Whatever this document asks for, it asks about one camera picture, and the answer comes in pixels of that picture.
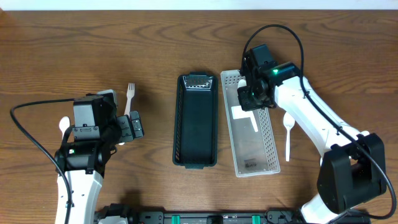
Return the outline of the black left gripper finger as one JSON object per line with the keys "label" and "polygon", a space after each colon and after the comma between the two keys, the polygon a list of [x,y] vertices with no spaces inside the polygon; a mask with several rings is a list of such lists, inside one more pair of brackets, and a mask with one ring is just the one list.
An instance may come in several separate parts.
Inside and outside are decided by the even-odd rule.
{"label": "black left gripper finger", "polygon": [[141,117],[138,111],[130,112],[130,119],[132,124],[132,130],[135,138],[142,138],[144,136],[144,130],[142,127]]}
{"label": "black left gripper finger", "polygon": [[128,115],[117,117],[117,122],[121,128],[121,137],[119,142],[131,142],[134,140],[134,134],[131,126],[131,120]]}

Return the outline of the white plastic spoon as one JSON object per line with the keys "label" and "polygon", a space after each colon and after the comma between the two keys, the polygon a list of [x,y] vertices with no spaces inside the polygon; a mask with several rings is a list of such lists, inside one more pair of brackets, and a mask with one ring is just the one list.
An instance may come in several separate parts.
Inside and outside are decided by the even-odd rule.
{"label": "white plastic spoon", "polygon": [[286,112],[283,118],[283,125],[287,131],[286,142],[285,142],[285,160],[290,161],[290,131],[295,125],[295,119]]}
{"label": "white plastic spoon", "polygon": [[245,86],[247,86],[245,79],[241,79],[240,81],[238,81],[238,88],[245,87]]}

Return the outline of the white plastic fork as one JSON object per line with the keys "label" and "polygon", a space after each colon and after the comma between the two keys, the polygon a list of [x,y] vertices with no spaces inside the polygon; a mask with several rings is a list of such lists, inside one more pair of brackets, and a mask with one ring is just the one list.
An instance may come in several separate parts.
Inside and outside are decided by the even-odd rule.
{"label": "white plastic fork", "polygon": [[62,132],[62,138],[63,138],[66,130],[70,127],[70,118],[68,116],[64,116],[60,120],[60,122],[58,124],[58,127],[61,130],[61,132]]}
{"label": "white plastic fork", "polygon": [[126,92],[127,102],[126,102],[126,107],[125,107],[125,111],[124,111],[124,114],[128,115],[129,118],[130,118],[130,111],[131,111],[131,101],[134,98],[134,95],[135,95],[134,84],[129,83],[127,92]]}

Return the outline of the clear white perforated basket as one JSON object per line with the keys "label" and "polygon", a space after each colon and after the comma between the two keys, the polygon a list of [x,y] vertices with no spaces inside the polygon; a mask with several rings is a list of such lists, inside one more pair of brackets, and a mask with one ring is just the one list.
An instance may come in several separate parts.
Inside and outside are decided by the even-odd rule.
{"label": "clear white perforated basket", "polygon": [[238,70],[221,72],[236,177],[278,174],[280,165],[269,112],[242,110],[237,89],[243,79]]}

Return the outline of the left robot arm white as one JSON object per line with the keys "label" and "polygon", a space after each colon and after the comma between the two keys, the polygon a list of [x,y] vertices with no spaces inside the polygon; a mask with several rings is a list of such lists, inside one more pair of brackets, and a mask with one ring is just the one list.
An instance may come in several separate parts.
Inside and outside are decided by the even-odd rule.
{"label": "left robot arm white", "polygon": [[55,160],[58,171],[57,223],[132,222],[127,212],[95,217],[106,163],[117,145],[141,138],[144,130],[137,111],[118,116],[114,90],[87,94],[73,101],[75,123],[60,121],[63,137]]}

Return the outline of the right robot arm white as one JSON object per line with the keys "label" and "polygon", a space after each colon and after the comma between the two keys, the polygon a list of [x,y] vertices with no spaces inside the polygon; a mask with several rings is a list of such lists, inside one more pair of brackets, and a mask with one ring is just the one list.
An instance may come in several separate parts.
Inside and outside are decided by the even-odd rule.
{"label": "right robot arm white", "polygon": [[268,110],[279,107],[304,130],[320,157],[318,193],[300,209],[307,223],[331,223],[386,191],[381,139],[344,122],[312,89],[303,68],[275,61],[221,73],[238,177],[280,171]]}

